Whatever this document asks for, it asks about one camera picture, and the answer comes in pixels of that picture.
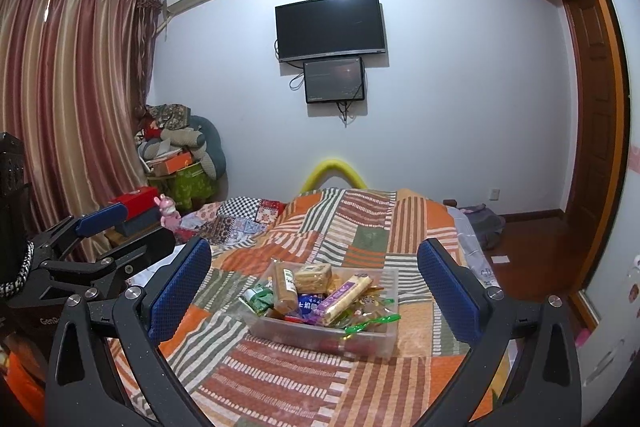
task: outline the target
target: clear plastic box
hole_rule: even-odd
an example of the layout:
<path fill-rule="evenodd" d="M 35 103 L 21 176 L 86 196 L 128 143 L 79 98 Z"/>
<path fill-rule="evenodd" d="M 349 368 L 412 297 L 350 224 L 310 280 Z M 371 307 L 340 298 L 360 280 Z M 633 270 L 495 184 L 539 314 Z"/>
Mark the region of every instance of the clear plastic box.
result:
<path fill-rule="evenodd" d="M 304 264 L 283 262 L 285 268 L 296 271 Z M 273 264 L 267 269 L 258 283 L 265 284 L 271 275 Z M 332 272 L 338 274 L 342 280 L 347 280 L 356 273 L 366 273 L 373 279 L 373 284 L 385 287 L 382 292 L 384 298 L 393 299 L 388 308 L 398 313 L 398 270 L 394 268 L 343 268 L 332 266 Z M 382 357 L 388 359 L 393 353 L 398 337 L 398 322 L 378 326 L 376 332 L 361 331 L 346 338 L 344 331 L 333 328 L 295 324 L 268 317 L 258 317 L 244 305 L 229 310 L 241 318 L 249 327 L 254 337 L 268 341 L 301 347 L 312 351 L 334 353 L 338 355 L 354 355 L 357 357 Z"/>

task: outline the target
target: striped quilt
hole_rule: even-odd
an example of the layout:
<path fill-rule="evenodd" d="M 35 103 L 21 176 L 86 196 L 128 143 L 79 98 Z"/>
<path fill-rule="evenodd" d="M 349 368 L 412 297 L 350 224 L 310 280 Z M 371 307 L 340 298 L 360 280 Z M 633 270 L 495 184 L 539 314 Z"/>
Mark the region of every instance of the striped quilt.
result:
<path fill-rule="evenodd" d="M 413 425 L 468 350 L 418 272 L 415 252 L 426 237 L 437 237 L 464 264 L 446 208 L 418 194 L 329 188 L 300 196 L 241 248 L 212 247 L 210 271 L 161 352 L 216 426 Z M 398 268 L 402 319 L 394 356 L 356 360 L 252 337 L 226 309 L 272 258 Z M 153 417 L 118 344 L 113 354 L 132 403 Z M 491 408 L 490 389 L 476 417 Z"/>

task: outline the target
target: red box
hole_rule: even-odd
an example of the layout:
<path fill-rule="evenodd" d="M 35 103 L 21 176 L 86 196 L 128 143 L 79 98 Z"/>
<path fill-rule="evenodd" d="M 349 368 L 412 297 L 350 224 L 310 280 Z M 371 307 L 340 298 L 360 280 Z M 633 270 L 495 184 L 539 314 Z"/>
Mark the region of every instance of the red box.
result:
<path fill-rule="evenodd" d="M 118 196 L 110 203 L 122 203 L 127 207 L 127 220 L 139 216 L 150 208 L 156 206 L 154 198 L 158 197 L 158 189 L 155 187 L 139 187 L 133 192 Z"/>
<path fill-rule="evenodd" d="M 191 158 L 191 153 L 183 152 L 173 158 L 169 158 L 168 160 L 159 163 L 158 165 L 154 165 L 154 174 L 156 176 L 168 176 L 169 174 L 173 174 L 175 171 L 188 167 L 192 163 L 193 159 Z"/>

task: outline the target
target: orange box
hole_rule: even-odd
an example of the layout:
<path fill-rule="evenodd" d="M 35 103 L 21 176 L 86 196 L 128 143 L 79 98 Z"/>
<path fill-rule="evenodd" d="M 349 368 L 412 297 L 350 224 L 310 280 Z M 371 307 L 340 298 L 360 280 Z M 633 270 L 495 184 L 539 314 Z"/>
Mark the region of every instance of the orange box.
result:
<path fill-rule="evenodd" d="M 193 159 L 191 158 L 191 153 L 183 152 L 173 158 L 169 158 L 168 160 L 159 163 L 158 165 L 155 165 L 154 174 L 156 176 L 168 176 L 169 174 L 173 174 L 175 171 L 188 167 L 192 163 Z"/>

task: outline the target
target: white rope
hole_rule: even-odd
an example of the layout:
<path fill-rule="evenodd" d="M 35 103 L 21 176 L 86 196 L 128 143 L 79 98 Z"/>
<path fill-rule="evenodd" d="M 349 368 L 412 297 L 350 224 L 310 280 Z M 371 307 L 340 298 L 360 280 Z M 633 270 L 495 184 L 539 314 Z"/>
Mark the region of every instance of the white rope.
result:
<path fill-rule="evenodd" d="M 22 265 L 20 266 L 20 271 L 18 272 L 18 277 L 13 282 L 6 282 L 0 285 L 0 299 L 2 298 L 11 298 L 17 293 L 20 292 L 24 283 L 29 276 L 29 270 L 31 269 L 31 261 L 33 261 L 33 243 L 29 241 L 27 243 L 27 254 L 24 256 L 22 260 Z"/>

